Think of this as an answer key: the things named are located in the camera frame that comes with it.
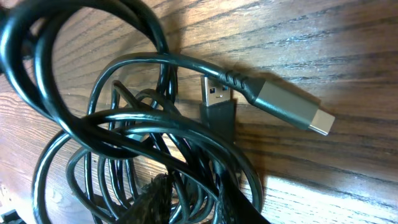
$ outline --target metal connector tip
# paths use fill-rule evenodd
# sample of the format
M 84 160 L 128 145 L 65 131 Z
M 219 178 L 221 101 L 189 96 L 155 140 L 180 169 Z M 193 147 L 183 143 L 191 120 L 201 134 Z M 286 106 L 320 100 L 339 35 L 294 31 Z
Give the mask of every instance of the metal connector tip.
M 334 121 L 334 116 L 318 109 L 308 128 L 326 136 L 329 134 Z
M 201 92 L 203 104 L 211 106 L 231 99 L 231 89 L 202 75 Z

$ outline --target thick black cable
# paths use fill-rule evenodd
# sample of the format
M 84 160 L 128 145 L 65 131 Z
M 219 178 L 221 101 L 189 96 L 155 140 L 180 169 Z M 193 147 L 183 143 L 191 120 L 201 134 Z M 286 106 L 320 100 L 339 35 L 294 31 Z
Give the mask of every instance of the thick black cable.
M 91 91 L 87 116 L 78 118 L 68 110 L 62 100 L 53 76 L 51 61 L 53 45 L 59 30 L 81 7 L 103 10 L 126 21 L 147 36 L 155 45 L 157 52 L 123 55 L 105 66 Z M 44 19 L 44 22 L 34 37 L 35 45 L 32 49 L 34 84 L 23 66 L 21 49 L 26 38 L 32 38 L 30 27 L 39 19 Z M 261 183 L 247 157 L 233 143 L 225 141 L 201 124 L 184 118 L 174 106 L 177 94 L 177 67 L 189 68 L 213 78 L 221 78 L 228 71 L 199 59 L 171 54 L 160 23 L 143 2 L 138 0 L 23 1 L 11 9 L 4 19 L 0 57 L 8 81 L 21 98 L 63 129 L 43 150 L 34 173 L 32 196 L 37 223 L 50 223 L 45 207 L 45 180 L 52 159 L 70 138 L 82 147 L 68 162 L 66 170 L 68 184 L 79 201 L 93 214 L 95 223 L 117 222 L 121 217 L 128 218 L 129 215 L 126 213 L 134 210 L 126 198 L 123 183 L 128 181 L 132 199 L 138 203 L 140 195 L 132 160 L 137 156 L 145 156 L 165 164 L 173 179 L 179 202 L 173 205 L 170 223 L 200 222 L 210 214 L 214 204 L 218 202 L 218 189 L 209 167 L 210 161 L 218 163 L 231 177 L 234 176 L 236 166 L 242 169 L 251 187 L 252 204 L 261 211 Z M 160 64 L 159 80 L 155 90 L 143 90 L 133 96 L 123 84 L 113 82 L 110 110 L 96 112 L 98 97 L 106 81 L 117 69 L 132 63 Z M 120 97 L 126 100 L 128 108 L 119 108 Z M 152 104 L 144 104 L 142 102 L 144 98 L 152 99 Z M 163 110 L 156 110 L 157 105 L 161 105 Z M 104 123 L 109 123 L 108 130 L 99 127 Z M 146 134 L 149 137 L 141 139 L 143 141 L 134 140 L 134 136 Z M 163 134 L 172 140 L 186 162 L 171 156 L 168 146 L 162 139 Z M 98 180 L 107 212 L 100 209 L 94 201 L 92 153 L 99 155 Z M 85 193 L 79 188 L 74 174 L 77 162 L 83 157 Z M 104 175 L 106 160 L 109 161 L 112 191 L 121 207 L 112 201 L 106 185 Z M 123 162 L 126 165 L 127 179 L 123 179 Z M 238 184 L 235 178 L 231 181 L 234 185 Z

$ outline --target brown wood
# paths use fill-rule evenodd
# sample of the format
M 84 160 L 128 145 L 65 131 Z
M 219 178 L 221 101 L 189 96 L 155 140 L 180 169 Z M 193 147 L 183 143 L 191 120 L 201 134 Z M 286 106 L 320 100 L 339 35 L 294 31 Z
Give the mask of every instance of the brown wood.
M 295 129 L 234 93 L 236 144 L 261 177 L 262 214 L 272 223 L 398 223 L 398 1 L 145 2 L 162 21 L 172 49 L 252 75 L 276 75 L 322 100 L 336 116 L 324 137 Z M 121 20 L 81 10 L 63 28 L 53 56 L 71 111 L 84 115 L 93 82 L 113 58 L 151 51 L 149 41 Z M 155 65 L 126 66 L 112 80 L 137 93 L 155 87 L 157 72 Z M 99 109 L 109 107 L 110 83 Z M 177 107 L 198 119 L 199 74 L 180 69 L 178 84 Z M 0 181 L 29 223 L 35 163 L 58 130 L 0 77 Z M 54 223 L 92 222 L 65 179 L 65 165 L 77 149 L 68 143 L 50 170 L 46 198 Z M 164 172 L 141 157 L 137 166 L 140 184 Z M 82 170 L 80 164 L 81 184 Z

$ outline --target cable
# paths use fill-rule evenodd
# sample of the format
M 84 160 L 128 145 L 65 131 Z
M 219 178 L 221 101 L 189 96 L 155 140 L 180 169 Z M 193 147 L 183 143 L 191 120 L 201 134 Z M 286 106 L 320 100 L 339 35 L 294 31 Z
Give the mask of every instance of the cable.
M 95 81 L 86 116 L 78 118 L 65 105 L 57 89 L 52 68 L 55 39 L 64 23 L 82 7 L 92 7 L 113 14 L 142 32 L 156 47 L 156 53 L 127 54 L 110 62 Z M 198 223 L 215 208 L 212 223 L 242 223 L 252 217 L 239 213 L 245 204 L 250 214 L 261 218 L 263 196 L 260 180 L 247 157 L 231 141 L 200 123 L 183 117 L 174 106 L 177 94 L 177 67 L 205 74 L 220 84 L 241 92 L 249 103 L 302 129 L 314 129 L 327 134 L 334 117 L 318 109 L 318 105 L 268 80 L 250 78 L 241 73 L 225 70 L 211 63 L 180 54 L 170 53 L 165 35 L 155 14 L 140 0 L 29 0 L 1 14 L 1 68 L 19 96 L 33 109 L 62 128 L 47 144 L 39 157 L 34 172 L 32 197 L 37 223 L 50 223 L 45 207 L 45 181 L 51 161 L 62 146 L 74 139 L 81 145 L 70 158 L 67 180 L 78 200 L 93 214 L 95 223 L 137 223 L 152 220 L 156 223 Z M 41 21 L 39 31 L 30 28 Z M 26 54 L 34 62 L 33 83 L 22 60 Z M 110 76 L 119 68 L 132 63 L 160 64 L 155 90 L 147 89 L 133 96 L 119 81 L 113 82 L 111 107 L 96 111 L 98 97 Z M 269 94 L 270 90 L 278 94 Z M 119 107 L 119 99 L 126 102 Z M 147 105 L 143 99 L 150 98 Z M 108 123 L 108 129 L 99 127 Z M 162 135 L 167 135 L 182 153 L 186 162 L 171 156 Z M 93 193 L 91 156 L 99 155 L 98 180 L 102 196 Z M 133 158 L 148 157 L 164 164 L 168 174 L 159 177 L 142 191 L 136 184 Z M 79 188 L 75 167 L 85 160 L 85 189 Z M 209 163 L 217 164 L 218 178 Z M 105 164 L 109 164 L 111 190 L 117 203 L 112 201 L 105 182 Z M 123 163 L 127 180 L 123 179 Z M 252 205 L 238 190 L 235 173 L 243 171 L 252 193 Z M 124 182 L 128 181 L 131 198 L 126 197 Z M 178 203 L 170 204 L 172 184 Z M 161 195 L 159 202 L 149 195 Z M 150 217 L 159 216 L 154 221 Z

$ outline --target thin black cable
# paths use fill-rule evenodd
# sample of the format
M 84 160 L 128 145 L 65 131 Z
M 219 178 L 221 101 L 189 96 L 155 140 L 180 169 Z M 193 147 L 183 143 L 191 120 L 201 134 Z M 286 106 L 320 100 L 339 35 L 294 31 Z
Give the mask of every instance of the thin black cable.
M 55 84 L 52 68 L 52 51 L 57 34 L 63 24 L 81 7 L 92 7 L 114 14 L 147 36 L 155 45 L 156 53 L 127 54 L 110 62 L 95 81 L 91 91 L 87 115 L 78 118 L 71 114 Z M 43 19 L 33 46 L 33 83 L 22 63 L 22 48 L 26 38 L 32 38 L 30 27 Z M 197 223 L 204 220 L 218 203 L 218 183 L 213 179 L 209 162 L 218 163 L 234 177 L 240 168 L 248 178 L 252 192 L 252 204 L 257 211 L 262 208 L 262 187 L 247 157 L 231 142 L 213 133 L 201 124 L 184 118 L 174 106 L 177 94 L 177 67 L 185 67 L 220 78 L 228 70 L 211 63 L 184 55 L 171 54 L 165 35 L 154 13 L 141 1 L 128 0 L 29 0 L 23 1 L 2 22 L 0 45 L 2 69 L 15 91 L 33 109 L 56 122 L 60 131 L 47 144 L 37 162 L 33 179 L 33 209 L 37 223 L 50 223 L 45 207 L 45 181 L 51 161 L 61 147 L 74 139 L 81 148 L 71 156 L 67 165 L 67 180 L 79 201 L 93 214 L 95 223 L 114 223 L 130 217 L 129 212 L 139 206 L 139 187 L 134 175 L 133 158 L 145 156 L 163 163 L 173 180 L 179 202 L 170 209 L 170 223 Z M 113 82 L 110 110 L 96 111 L 98 97 L 109 77 L 122 66 L 132 63 L 159 63 L 159 79 L 155 90 L 143 90 L 133 96 L 120 82 Z M 127 108 L 119 108 L 119 99 L 127 102 Z M 151 105 L 142 100 L 150 98 Z M 109 123 L 109 128 L 100 124 Z M 149 137 L 137 141 L 130 136 Z M 186 162 L 171 156 L 162 139 L 166 134 Z M 98 180 L 106 208 L 99 208 L 94 201 L 91 154 L 99 155 Z M 79 188 L 74 170 L 84 158 L 85 192 Z M 105 181 L 105 163 L 109 162 L 112 191 L 122 206 L 117 206 L 109 194 Z M 123 162 L 127 179 L 123 179 Z M 126 198 L 124 181 L 128 181 L 132 195 Z M 231 179 L 234 185 L 238 182 Z

